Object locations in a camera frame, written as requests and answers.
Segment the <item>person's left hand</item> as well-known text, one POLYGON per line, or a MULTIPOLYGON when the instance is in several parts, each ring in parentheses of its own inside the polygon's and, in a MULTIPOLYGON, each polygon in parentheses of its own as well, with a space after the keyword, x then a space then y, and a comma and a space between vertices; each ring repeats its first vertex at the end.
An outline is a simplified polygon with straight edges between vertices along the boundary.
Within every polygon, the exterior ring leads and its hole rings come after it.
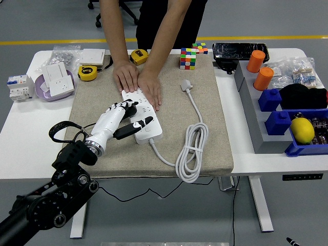
POLYGON ((161 84, 158 75, 159 73, 155 71, 143 69, 137 80, 138 86, 155 111, 159 111, 162 104, 161 84))

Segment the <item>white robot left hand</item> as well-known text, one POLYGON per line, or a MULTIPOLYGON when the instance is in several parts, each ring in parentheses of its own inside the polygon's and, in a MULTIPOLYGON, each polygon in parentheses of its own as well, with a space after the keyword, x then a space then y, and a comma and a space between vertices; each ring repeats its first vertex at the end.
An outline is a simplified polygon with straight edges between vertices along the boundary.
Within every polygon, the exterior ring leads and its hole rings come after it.
POLYGON ((120 103, 113 104, 103 113, 94 128, 91 135, 86 138, 85 145, 98 157, 102 156, 106 150, 107 141, 116 138, 118 140, 131 136, 152 120, 152 116, 148 116, 139 121, 135 121, 126 126, 119 127, 120 122, 137 112, 136 105, 138 102, 131 99, 124 100, 120 103))

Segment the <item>person's right hand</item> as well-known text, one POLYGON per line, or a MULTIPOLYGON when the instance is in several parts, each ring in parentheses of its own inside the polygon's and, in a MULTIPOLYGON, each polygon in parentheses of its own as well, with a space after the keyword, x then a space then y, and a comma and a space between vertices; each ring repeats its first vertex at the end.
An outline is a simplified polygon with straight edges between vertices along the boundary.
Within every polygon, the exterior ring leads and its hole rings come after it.
POLYGON ((113 78, 119 92, 134 92, 138 88, 139 70, 129 60, 114 62, 113 78))

